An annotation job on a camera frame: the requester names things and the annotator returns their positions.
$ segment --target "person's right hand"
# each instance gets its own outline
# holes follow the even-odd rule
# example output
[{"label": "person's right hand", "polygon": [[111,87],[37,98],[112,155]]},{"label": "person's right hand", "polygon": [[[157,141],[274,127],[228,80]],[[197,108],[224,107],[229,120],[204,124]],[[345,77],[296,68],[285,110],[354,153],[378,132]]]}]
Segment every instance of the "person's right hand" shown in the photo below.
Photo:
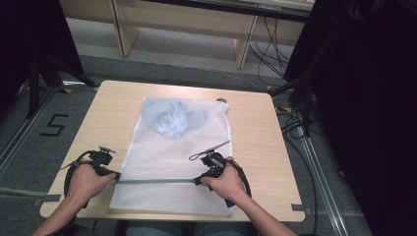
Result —
[{"label": "person's right hand", "polygon": [[223,173],[218,178],[203,177],[202,183],[210,186],[224,199],[235,203],[239,196],[247,195],[242,179],[239,177],[237,170],[230,164],[226,164]]}]

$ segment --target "black panel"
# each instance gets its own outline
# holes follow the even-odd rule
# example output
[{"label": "black panel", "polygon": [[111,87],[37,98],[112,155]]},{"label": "black panel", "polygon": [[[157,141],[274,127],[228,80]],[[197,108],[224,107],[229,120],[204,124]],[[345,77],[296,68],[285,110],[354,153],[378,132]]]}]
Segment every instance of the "black panel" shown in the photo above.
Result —
[{"label": "black panel", "polygon": [[[315,7],[331,11],[330,2]],[[417,16],[404,6],[385,1],[376,17],[354,21],[312,84],[328,138],[375,235],[416,231]],[[305,28],[287,79],[302,71],[325,33]]]}]

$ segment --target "white drawstring bag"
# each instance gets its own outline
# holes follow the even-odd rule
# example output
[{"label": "white drawstring bag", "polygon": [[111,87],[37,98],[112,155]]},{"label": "white drawstring bag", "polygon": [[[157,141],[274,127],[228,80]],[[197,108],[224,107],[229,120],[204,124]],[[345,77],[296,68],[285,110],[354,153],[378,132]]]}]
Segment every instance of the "white drawstring bag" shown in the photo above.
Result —
[{"label": "white drawstring bag", "polygon": [[[189,157],[231,141],[222,101],[146,97],[110,202],[112,209],[227,216],[224,199],[206,186],[147,180],[193,179],[209,168]],[[215,150],[232,155],[231,143]]]}]

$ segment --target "hand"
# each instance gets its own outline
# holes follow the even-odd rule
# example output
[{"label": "hand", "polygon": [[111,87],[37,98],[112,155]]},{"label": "hand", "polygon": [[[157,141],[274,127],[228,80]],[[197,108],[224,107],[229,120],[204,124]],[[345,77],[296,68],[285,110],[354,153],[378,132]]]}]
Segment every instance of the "hand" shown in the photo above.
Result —
[{"label": "hand", "polygon": [[99,176],[91,165],[79,165],[73,173],[67,197],[32,235],[49,235],[67,225],[89,199],[97,196],[114,178],[114,173]]},{"label": "hand", "polygon": [[[233,160],[233,157],[230,156],[227,157],[227,159]],[[224,167],[220,177],[203,177],[202,182],[214,189],[219,196],[230,200],[233,203],[235,203],[235,200],[239,198],[239,196],[247,195],[237,170],[228,163]]]},{"label": "hand", "polygon": [[67,198],[76,198],[86,203],[90,198],[97,196],[115,177],[114,173],[99,176],[91,165],[81,164],[73,173]]}]

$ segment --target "metal rail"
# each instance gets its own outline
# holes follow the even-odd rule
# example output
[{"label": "metal rail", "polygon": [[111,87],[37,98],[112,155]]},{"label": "metal rail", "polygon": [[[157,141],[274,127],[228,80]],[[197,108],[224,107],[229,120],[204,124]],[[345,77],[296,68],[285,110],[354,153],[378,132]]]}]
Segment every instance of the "metal rail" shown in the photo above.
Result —
[{"label": "metal rail", "polygon": [[343,216],[340,213],[340,210],[337,206],[336,201],[334,200],[333,193],[328,185],[325,173],[323,172],[320,161],[316,155],[313,144],[309,137],[303,136],[304,131],[302,127],[298,127],[298,133],[302,136],[302,144],[304,151],[307,153],[307,160],[313,170],[317,186],[323,198],[326,210],[328,211],[328,217],[330,219],[331,225],[333,226],[334,233],[336,236],[348,236],[346,229],[346,224],[344,222]]}]

